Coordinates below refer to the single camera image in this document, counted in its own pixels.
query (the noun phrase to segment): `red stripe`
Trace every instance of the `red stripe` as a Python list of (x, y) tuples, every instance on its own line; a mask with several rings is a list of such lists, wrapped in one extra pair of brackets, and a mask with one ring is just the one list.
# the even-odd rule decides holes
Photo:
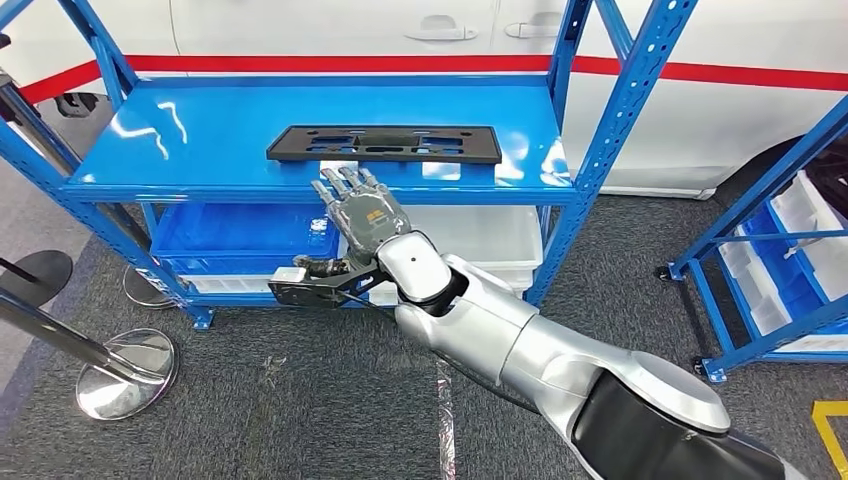
[(38, 103), (48, 98), (57, 97), (98, 78), (100, 78), (100, 70), (97, 68), (97, 63), (92, 60), (52, 77), (31, 83), (21, 88), (21, 93), (30, 103)]
[[(160, 72), (374, 73), (374, 72), (540, 72), (549, 55), (439, 56), (153, 56), (129, 55), (133, 68)], [(615, 75), (614, 58), (578, 56), (572, 71)], [(61, 95), (99, 77), (94, 61), (23, 88), (33, 103)], [(690, 82), (848, 91), (848, 73), (669, 63), (660, 78)]]

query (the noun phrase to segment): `car door handle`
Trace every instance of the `car door handle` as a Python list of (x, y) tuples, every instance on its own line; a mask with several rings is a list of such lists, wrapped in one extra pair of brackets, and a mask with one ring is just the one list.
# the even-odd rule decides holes
[(513, 38), (549, 38), (556, 37), (559, 27), (549, 25), (531, 25), (529, 23), (513, 23), (504, 28), (504, 32)]
[(534, 13), (527, 22), (507, 25), (504, 32), (513, 38), (551, 38), (559, 33), (561, 21), (560, 12), (538, 12)]
[(407, 31), (404, 36), (414, 40), (461, 42), (476, 38), (478, 34), (474, 27), (457, 25), (450, 15), (428, 15), (421, 19), (418, 28)]

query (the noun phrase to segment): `yellow tape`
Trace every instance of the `yellow tape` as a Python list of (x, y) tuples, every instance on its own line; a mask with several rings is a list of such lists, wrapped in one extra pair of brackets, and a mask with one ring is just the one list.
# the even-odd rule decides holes
[(816, 400), (813, 403), (813, 424), (815, 424), (819, 435), (822, 437), (824, 448), (827, 449), (827, 453), (833, 461), (833, 466), (839, 472), (839, 477), (842, 480), (848, 480), (848, 459), (845, 458), (845, 452), (839, 446), (839, 440), (837, 440), (836, 434), (833, 433), (833, 428), (831, 428), (830, 423), (827, 421), (827, 417), (841, 416), (848, 416), (848, 402), (824, 402)]

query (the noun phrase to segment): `chrome base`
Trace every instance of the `chrome base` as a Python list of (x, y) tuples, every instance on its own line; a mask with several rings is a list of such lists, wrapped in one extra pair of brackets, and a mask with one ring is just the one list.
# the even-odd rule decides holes
[(171, 339), (152, 328), (122, 333), (103, 346), (162, 377), (159, 384), (125, 382), (86, 365), (77, 380), (77, 404), (91, 418), (121, 420), (162, 397), (177, 376), (177, 351)]
[(74, 271), (74, 262), (66, 253), (44, 250), (15, 262), (15, 266), (38, 279), (30, 282), (11, 270), (0, 275), (0, 288), (8, 290), (24, 302), (40, 307), (65, 288)]
[(124, 293), (134, 303), (153, 310), (164, 310), (177, 304), (160, 292), (132, 267), (124, 270)]

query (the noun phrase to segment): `robot forearm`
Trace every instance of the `robot forearm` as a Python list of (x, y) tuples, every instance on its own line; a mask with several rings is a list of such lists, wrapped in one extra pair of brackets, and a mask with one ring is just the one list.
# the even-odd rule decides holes
[(729, 432), (718, 395), (676, 365), (548, 320), (419, 232), (389, 240), (377, 259), (403, 300), (401, 330), (532, 400), (595, 478), (787, 478), (767, 448)]

